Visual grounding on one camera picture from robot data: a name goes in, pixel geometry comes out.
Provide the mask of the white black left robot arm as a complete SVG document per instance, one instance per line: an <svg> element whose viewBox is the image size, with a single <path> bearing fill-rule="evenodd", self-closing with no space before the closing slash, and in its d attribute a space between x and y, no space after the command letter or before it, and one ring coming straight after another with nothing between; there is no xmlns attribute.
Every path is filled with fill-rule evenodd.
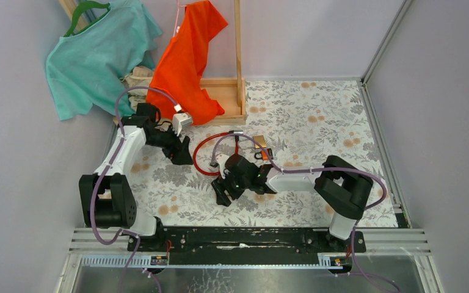
<svg viewBox="0 0 469 293"><path fill-rule="evenodd" d="M164 129L160 110L150 103L140 103L135 114L122 117L104 162L79 180L85 224L121 228L142 236L142 243L151 251L162 248L165 235L157 229L157 218L137 207L129 177L135 157L144 146L160 148L174 165L191 165L191 140L180 136L183 127L191 123L192 117L179 111Z"/></svg>

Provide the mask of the orange black padlock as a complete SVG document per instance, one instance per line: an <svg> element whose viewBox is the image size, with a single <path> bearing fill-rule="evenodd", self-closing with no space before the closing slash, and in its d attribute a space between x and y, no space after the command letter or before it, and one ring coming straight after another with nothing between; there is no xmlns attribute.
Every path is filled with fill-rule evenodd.
<svg viewBox="0 0 469 293"><path fill-rule="evenodd" d="M266 148L264 150L258 151L254 154L254 158L257 160L262 161L270 161L273 160L274 155L271 148Z"/></svg>

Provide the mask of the wooden clothes rack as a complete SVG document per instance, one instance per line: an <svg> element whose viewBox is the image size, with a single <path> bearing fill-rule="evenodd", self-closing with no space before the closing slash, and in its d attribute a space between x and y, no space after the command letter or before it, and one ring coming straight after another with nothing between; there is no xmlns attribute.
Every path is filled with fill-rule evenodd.
<svg viewBox="0 0 469 293"><path fill-rule="evenodd" d="M225 110L223 115L218 115L207 123L208 126L244 125L247 119L245 78L242 74L240 1L233 2L233 11L236 77L202 78L200 81L200 86Z"/></svg>

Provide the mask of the teal shirt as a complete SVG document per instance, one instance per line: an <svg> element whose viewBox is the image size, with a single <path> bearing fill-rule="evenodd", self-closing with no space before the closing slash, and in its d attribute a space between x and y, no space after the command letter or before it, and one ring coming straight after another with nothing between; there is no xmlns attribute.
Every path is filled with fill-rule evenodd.
<svg viewBox="0 0 469 293"><path fill-rule="evenodd" d="M155 68L151 52L162 34L141 1L111 1L83 32L64 35L46 60L46 79L59 120L86 115L93 106L133 114L121 78L142 65Z"/></svg>

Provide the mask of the beige crumpled cloth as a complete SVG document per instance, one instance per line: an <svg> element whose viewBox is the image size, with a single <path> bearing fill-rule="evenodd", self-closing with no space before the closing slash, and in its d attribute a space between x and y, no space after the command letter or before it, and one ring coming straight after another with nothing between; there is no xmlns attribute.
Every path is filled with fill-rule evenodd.
<svg viewBox="0 0 469 293"><path fill-rule="evenodd" d="M153 78L154 71L145 66L136 66L132 72L120 78L125 88L148 87ZM148 90L134 89L128 92L128 99L133 110L137 109L138 103L144 103Z"/></svg>

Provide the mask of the orange shirt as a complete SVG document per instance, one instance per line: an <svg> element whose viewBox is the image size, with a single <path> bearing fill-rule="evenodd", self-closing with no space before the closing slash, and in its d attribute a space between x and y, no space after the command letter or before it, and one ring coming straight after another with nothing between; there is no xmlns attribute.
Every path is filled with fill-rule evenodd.
<svg viewBox="0 0 469 293"><path fill-rule="evenodd" d="M227 26L210 1L188 4L180 29L164 51L150 83L150 87L170 95L195 125L204 125L225 113L201 88L200 81L208 62L209 42Z"/></svg>

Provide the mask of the brass padlock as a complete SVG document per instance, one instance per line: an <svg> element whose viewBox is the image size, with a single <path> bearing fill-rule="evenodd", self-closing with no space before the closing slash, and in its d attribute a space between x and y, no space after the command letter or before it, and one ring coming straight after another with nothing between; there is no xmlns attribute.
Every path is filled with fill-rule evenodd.
<svg viewBox="0 0 469 293"><path fill-rule="evenodd" d="M263 135L258 136L242 136L239 143L243 150L260 150L267 149L267 143Z"/></svg>

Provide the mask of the floral table mat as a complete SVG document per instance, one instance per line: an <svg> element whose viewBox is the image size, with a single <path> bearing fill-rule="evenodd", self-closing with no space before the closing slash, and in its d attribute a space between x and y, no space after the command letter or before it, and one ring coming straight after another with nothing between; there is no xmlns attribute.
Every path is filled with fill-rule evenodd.
<svg viewBox="0 0 469 293"><path fill-rule="evenodd" d="M330 155L360 170L384 177L379 149L356 81L250 81L246 84L244 136L263 135L275 162L308 168ZM184 135L217 134L231 125L191 126ZM232 154L235 140L218 140L213 153ZM252 161L255 150L240 154ZM212 176L191 165L173 165L159 148L143 147L129 183L137 207L165 225L310 226L329 225L333 209L308 192L258 195L246 191L228 207L216 203Z"/></svg>

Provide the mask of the aluminium frame rail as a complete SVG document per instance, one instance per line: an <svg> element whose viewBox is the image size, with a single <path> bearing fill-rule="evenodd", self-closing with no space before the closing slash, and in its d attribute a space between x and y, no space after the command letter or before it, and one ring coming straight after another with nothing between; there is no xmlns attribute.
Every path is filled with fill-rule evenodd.
<svg viewBox="0 0 469 293"><path fill-rule="evenodd" d="M389 44L391 43L395 33L399 29L400 25L402 24L403 19L409 12L411 6L415 3L414 0L403 0L396 15L393 18L388 30L386 31L385 36L383 37L380 45L374 54L369 66L365 70L364 74L361 77L362 86L366 87L366 85L371 80L376 68L378 67L381 58L386 53Z"/></svg>

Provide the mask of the pink clothes hanger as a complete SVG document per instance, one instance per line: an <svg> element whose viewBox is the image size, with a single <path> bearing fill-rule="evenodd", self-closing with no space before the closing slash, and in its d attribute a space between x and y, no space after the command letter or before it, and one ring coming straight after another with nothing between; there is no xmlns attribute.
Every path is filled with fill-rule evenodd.
<svg viewBox="0 0 469 293"><path fill-rule="evenodd" d="M186 11L186 4L182 3L181 0L176 0L176 16L173 25L173 34L172 37L176 37L177 33L180 30L181 21L184 18L185 11Z"/></svg>

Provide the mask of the green clothes hanger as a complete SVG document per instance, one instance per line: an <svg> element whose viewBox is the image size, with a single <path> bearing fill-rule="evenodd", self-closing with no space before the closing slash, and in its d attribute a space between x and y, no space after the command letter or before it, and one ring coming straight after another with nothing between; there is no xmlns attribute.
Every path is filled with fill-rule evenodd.
<svg viewBox="0 0 469 293"><path fill-rule="evenodd" d="M97 1L60 0L59 4L70 19L64 37L78 35L102 19L111 9L110 3Z"/></svg>

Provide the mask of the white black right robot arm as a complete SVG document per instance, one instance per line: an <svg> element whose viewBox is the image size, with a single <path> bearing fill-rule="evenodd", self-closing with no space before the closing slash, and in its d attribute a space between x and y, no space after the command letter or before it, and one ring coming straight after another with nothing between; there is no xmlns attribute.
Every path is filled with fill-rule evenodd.
<svg viewBox="0 0 469 293"><path fill-rule="evenodd" d="M256 194L309 192L318 194L333 210L328 233L312 240L315 247L343 251L351 242L353 227L362 219L374 181L338 156L328 156L320 166L306 170L257 166L245 157L219 155L219 176L211 183L218 205L228 207L246 190Z"/></svg>

